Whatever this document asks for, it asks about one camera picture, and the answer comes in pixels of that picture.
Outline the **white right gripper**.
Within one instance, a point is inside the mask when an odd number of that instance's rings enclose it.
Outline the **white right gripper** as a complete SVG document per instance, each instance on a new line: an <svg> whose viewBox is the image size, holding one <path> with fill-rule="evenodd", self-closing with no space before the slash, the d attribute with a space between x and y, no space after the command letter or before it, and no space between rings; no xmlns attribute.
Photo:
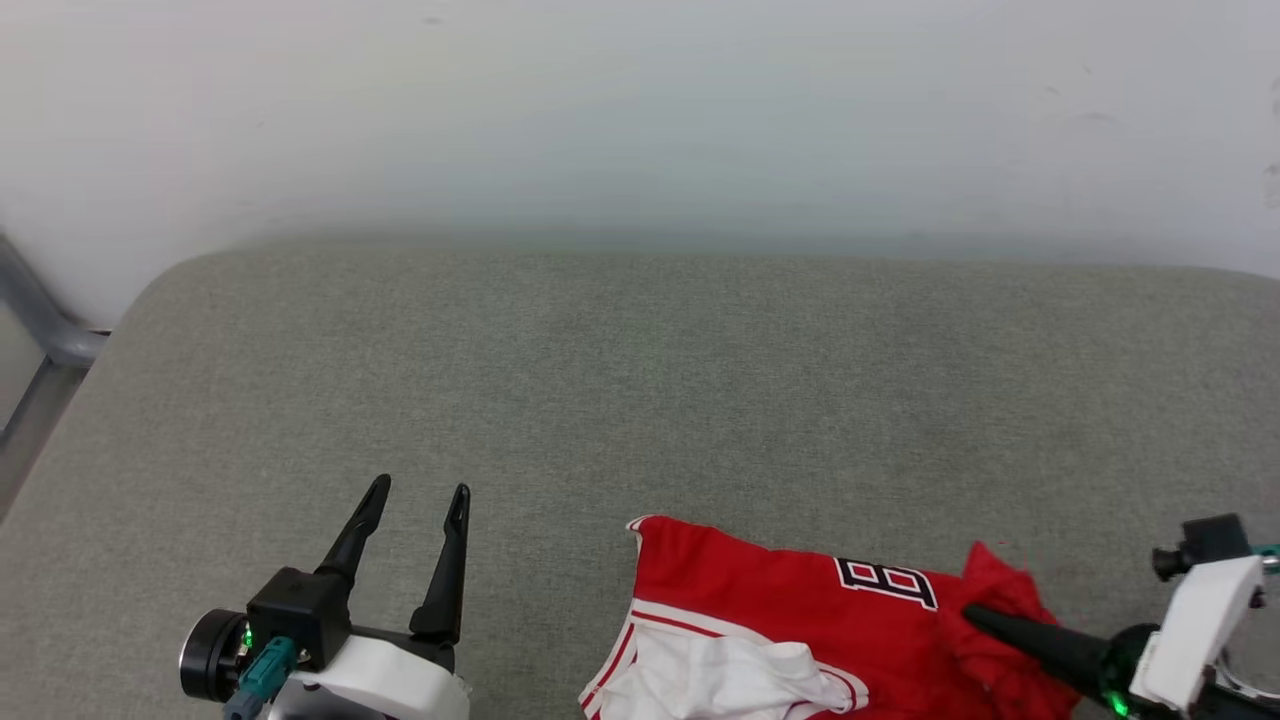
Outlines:
<svg viewBox="0 0 1280 720"><path fill-rule="evenodd" d="M1243 682L1228 644L1249 609L1265 601L1277 556L1249 555L1193 566L1172 592L1157 629L1137 626L1124 646L1052 623L970 603L978 630L1033 659L1051 676L1115 719L1275 719L1277 692Z"/></svg>

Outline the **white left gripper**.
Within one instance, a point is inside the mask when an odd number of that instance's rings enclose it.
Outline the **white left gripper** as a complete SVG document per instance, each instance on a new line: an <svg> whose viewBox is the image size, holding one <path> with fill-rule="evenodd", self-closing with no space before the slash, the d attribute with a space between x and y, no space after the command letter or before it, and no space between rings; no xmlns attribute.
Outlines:
<svg viewBox="0 0 1280 720"><path fill-rule="evenodd" d="M351 592L369 539L378 530L393 479L378 475L315 569ZM444 543L424 601L410 619L417 641L460 643L468 553L471 489L457 484L443 524ZM285 682L287 719L467 719L466 684L451 670L389 641L352 635L319 673Z"/></svg>

